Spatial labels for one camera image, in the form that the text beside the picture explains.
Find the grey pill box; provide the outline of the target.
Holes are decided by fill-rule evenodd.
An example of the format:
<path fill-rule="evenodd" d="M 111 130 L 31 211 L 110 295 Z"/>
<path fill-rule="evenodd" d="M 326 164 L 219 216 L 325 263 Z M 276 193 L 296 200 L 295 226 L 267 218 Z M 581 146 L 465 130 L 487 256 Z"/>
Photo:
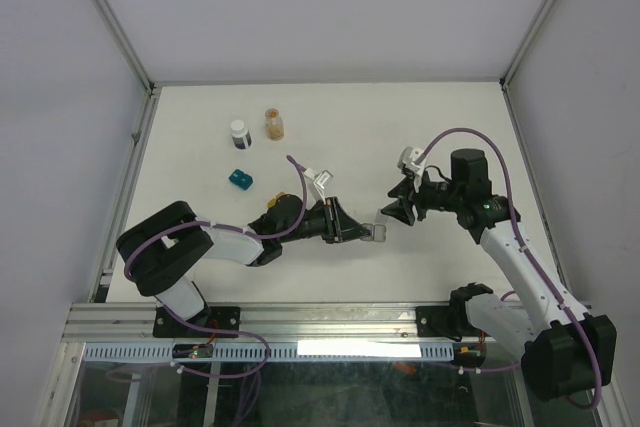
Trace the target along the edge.
<path fill-rule="evenodd" d="M 381 209 L 378 209 L 373 220 L 363 224 L 367 234 L 362 237 L 362 240 L 365 242 L 384 243 L 386 241 L 387 222 L 388 216 Z"/>

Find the clear bottle with orange pills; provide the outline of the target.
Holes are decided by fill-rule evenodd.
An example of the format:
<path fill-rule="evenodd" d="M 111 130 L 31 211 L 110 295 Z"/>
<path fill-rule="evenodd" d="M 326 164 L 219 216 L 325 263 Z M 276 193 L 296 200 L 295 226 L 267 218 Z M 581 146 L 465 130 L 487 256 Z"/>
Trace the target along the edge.
<path fill-rule="evenodd" d="M 265 129 L 270 140 L 278 141 L 284 138 L 284 125 L 280 112 L 276 108 L 269 108 L 265 112 Z"/>

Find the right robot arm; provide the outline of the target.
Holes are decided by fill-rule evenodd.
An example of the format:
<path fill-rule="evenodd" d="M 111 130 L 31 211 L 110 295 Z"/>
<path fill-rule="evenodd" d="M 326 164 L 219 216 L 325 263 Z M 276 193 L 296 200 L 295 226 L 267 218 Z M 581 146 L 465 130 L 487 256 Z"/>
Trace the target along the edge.
<path fill-rule="evenodd" d="M 518 359 L 526 384 L 541 401 L 597 393 L 609 385 L 617 340 L 613 322 L 591 315 L 538 263 L 518 212 L 492 191 L 484 152 L 452 152 L 451 176 L 442 181 L 426 174 L 422 153 L 403 150 L 398 167 L 404 178 L 389 191 L 392 202 L 383 214 L 409 226 L 430 211 L 454 214 L 500 268 L 523 308 L 516 312 L 488 286 L 470 283 L 451 292 L 446 314 L 431 320 L 431 328 L 455 341 L 476 330 L 495 338 Z"/>

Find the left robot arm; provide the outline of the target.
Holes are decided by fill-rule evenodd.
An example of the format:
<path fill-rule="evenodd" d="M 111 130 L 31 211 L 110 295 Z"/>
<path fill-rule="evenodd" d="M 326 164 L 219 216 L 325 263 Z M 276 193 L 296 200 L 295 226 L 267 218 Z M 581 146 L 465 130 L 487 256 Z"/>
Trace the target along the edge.
<path fill-rule="evenodd" d="M 156 337 L 196 337 L 222 329 L 235 336 L 228 314 L 212 311 L 188 278 L 203 258 L 247 267 L 262 267 L 282 255 L 285 243 L 321 238 L 327 244 L 371 240 L 373 226 L 362 224 L 328 197 L 308 208 L 293 194 L 279 194 L 266 212 L 245 227 L 215 224 L 196 216 L 185 201 L 176 201 L 125 231 L 116 241 L 124 275 L 144 297 L 159 304 L 162 322 Z"/>

